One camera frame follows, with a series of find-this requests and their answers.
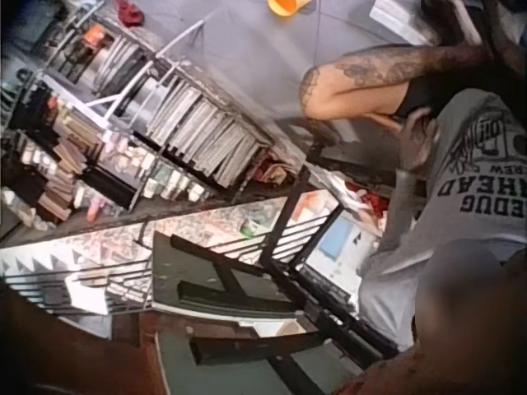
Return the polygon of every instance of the gray floor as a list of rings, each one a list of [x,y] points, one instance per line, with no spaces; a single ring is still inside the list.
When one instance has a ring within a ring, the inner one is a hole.
[[[144,29],[158,44],[206,18],[204,28],[179,42],[170,57],[190,58],[266,128],[275,128],[274,119],[300,115],[298,88],[313,65],[404,42],[369,17],[374,2],[313,0],[295,16],[281,18],[267,0],[136,1],[146,15]],[[342,121],[338,130],[347,143],[325,155],[385,168],[397,160],[394,139],[372,124]]]

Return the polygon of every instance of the orange cup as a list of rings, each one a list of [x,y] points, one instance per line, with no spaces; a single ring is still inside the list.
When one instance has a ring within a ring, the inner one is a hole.
[[[291,16],[311,0],[268,0],[271,10],[279,16]]]

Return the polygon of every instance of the bookshelf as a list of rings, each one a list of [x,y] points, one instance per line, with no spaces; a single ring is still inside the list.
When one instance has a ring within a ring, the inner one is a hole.
[[[101,39],[87,38],[94,30]],[[60,189],[66,204],[54,225],[86,210],[90,216],[94,205],[117,217],[148,200],[240,200],[270,150],[267,136],[246,130],[239,114],[163,56],[167,47],[152,51],[96,9],[56,32],[49,57],[32,59],[27,93],[7,125],[14,157],[44,176],[41,196],[55,198],[49,189]]]

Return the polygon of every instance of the tattooed leg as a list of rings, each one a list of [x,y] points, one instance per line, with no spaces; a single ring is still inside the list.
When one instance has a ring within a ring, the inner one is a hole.
[[[315,119],[393,114],[413,78],[474,67],[486,58],[486,49],[467,44],[367,49],[310,69],[301,84],[301,107]]]

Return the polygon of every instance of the man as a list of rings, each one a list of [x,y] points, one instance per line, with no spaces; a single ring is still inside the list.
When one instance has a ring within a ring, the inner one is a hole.
[[[339,394],[527,393],[527,134],[484,91],[428,114],[400,134],[385,236],[360,268],[359,318],[403,353]],[[410,229],[424,165],[429,200]]]
[[[476,240],[506,262],[527,243],[527,136],[508,108],[487,92],[459,93],[437,119],[441,136],[434,152],[436,125],[423,122],[426,115],[411,115],[401,132],[385,234],[359,269],[362,319],[400,350],[413,344],[417,284],[438,247]],[[428,201],[411,230],[416,173],[431,152]]]
[[[469,242],[438,253],[467,258]],[[521,395],[527,393],[527,258],[514,254],[504,267],[476,247],[484,276],[448,281],[423,277],[417,309],[418,342],[392,360],[371,366],[339,395]],[[478,264],[477,260],[465,262]],[[431,275],[436,275],[434,265]]]
[[[425,3],[444,6],[445,2],[465,10],[461,0]],[[523,90],[513,78],[497,73],[491,51],[482,45],[466,10],[455,15],[463,33],[457,45],[378,47],[311,68],[300,88],[304,115],[322,120],[366,117],[398,132],[396,118],[407,118],[423,106],[436,116],[455,93],[468,87],[496,92],[515,114],[522,114]],[[442,22],[453,25],[451,18]]]

